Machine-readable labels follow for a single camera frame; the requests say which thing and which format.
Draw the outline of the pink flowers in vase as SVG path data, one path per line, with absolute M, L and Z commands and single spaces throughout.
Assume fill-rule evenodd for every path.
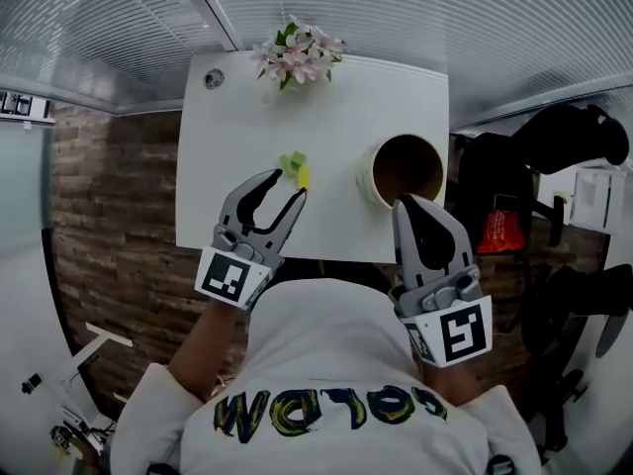
M 290 15 L 283 28 L 252 48 L 250 58 L 258 79 L 268 78 L 284 90 L 324 79 L 331 82 L 333 69 L 347 52 L 345 40 Z

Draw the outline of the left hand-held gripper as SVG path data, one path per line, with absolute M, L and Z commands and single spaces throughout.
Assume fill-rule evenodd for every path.
M 308 191 L 301 188 L 268 228 L 258 228 L 254 213 L 281 175 L 281 169 L 256 174 L 226 196 L 213 242 L 201 253 L 197 292 L 251 310 L 282 265 L 280 251 L 307 201 Z

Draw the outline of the spare gripper device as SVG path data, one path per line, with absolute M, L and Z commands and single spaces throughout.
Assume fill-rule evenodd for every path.
M 80 454 L 85 464 L 97 466 L 101 449 L 96 448 L 90 439 L 82 432 L 76 432 L 68 426 L 53 426 L 50 430 L 50 438 L 56 447 L 69 453 L 73 446 Z

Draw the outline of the person's left forearm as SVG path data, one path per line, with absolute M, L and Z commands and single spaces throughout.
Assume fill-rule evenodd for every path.
M 218 378 L 235 375 L 243 360 L 248 320 L 242 310 L 212 299 L 167 370 L 187 392 L 209 401 Z

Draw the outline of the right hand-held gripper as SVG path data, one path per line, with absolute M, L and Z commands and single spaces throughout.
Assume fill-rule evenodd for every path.
M 438 204 L 412 194 L 397 199 L 392 215 L 405 286 L 390 298 L 416 356 L 445 368 L 490 351 L 492 298 L 482 292 L 465 228 Z

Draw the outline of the round paper bucket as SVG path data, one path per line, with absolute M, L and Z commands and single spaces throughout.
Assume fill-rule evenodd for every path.
M 363 153 L 355 182 L 369 202 L 391 210 L 404 194 L 434 201 L 443 188 L 444 166 L 427 140 L 417 135 L 397 135 Z

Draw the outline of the person's right forearm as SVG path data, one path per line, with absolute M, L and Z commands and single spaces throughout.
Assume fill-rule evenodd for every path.
M 456 407 L 473 401 L 483 393 L 479 382 L 467 364 L 438 368 L 422 362 L 421 376 L 425 386 L 433 389 Z

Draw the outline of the wall photo panel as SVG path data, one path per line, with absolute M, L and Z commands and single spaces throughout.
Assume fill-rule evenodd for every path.
M 0 117 L 47 119 L 50 102 L 31 95 L 0 90 Z

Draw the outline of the black chair wheel base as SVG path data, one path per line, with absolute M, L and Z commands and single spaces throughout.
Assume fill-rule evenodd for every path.
M 588 386 L 581 386 L 584 376 L 581 369 L 573 369 L 566 374 L 554 374 L 542 386 L 537 413 L 544 419 L 544 439 L 535 440 L 541 456 L 546 452 L 559 452 L 567 446 L 564 407 L 570 399 L 577 402 L 587 391 Z

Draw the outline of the white window blinds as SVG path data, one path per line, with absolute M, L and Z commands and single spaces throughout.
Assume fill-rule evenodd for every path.
M 450 126 L 633 83 L 633 0 L 449 0 Z
M 355 54 L 445 72 L 460 51 L 502 61 L 539 33 L 525 0 L 217 0 L 251 46 L 294 18 Z
M 0 89 L 113 115 L 181 108 L 193 56 L 240 47 L 217 0 L 0 0 Z

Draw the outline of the person's black trousers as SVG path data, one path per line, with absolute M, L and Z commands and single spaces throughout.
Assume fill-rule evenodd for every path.
M 286 258 L 268 285 L 271 288 L 287 281 L 336 279 L 375 289 L 387 294 L 393 286 L 392 264 Z

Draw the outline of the white desk frame leg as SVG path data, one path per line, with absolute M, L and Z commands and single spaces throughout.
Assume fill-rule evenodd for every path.
M 81 348 L 73 357 L 72 364 L 78 368 L 83 364 L 90 356 L 92 356 L 101 346 L 107 341 L 113 341 L 126 347 L 133 347 L 133 341 L 127 337 L 118 335 L 114 332 L 109 332 L 102 328 L 99 328 L 93 324 L 87 323 L 86 329 L 93 333 L 96 337 L 88 342 L 83 348 Z

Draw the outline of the person's white printed shirt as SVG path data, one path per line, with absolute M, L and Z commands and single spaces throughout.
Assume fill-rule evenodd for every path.
M 110 465 L 112 475 L 541 475 L 505 387 L 453 406 L 423 384 L 388 298 L 334 279 L 265 291 L 241 369 L 207 402 L 149 365 Z

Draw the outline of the frosted glass door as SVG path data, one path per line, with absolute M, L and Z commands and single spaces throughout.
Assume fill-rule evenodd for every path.
M 52 226 L 53 129 L 0 121 L 0 254 Z

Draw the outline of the orange plastic bag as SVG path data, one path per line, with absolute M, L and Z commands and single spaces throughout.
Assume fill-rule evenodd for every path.
M 492 210 L 486 218 L 477 253 L 492 254 L 515 252 L 526 246 L 517 213 Z

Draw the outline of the black mesh office chair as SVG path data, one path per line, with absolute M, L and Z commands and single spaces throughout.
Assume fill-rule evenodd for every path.
M 535 293 L 521 320 L 526 350 L 544 353 L 574 316 L 623 317 L 633 309 L 633 266 L 620 264 L 595 273 L 570 266 L 557 270 Z

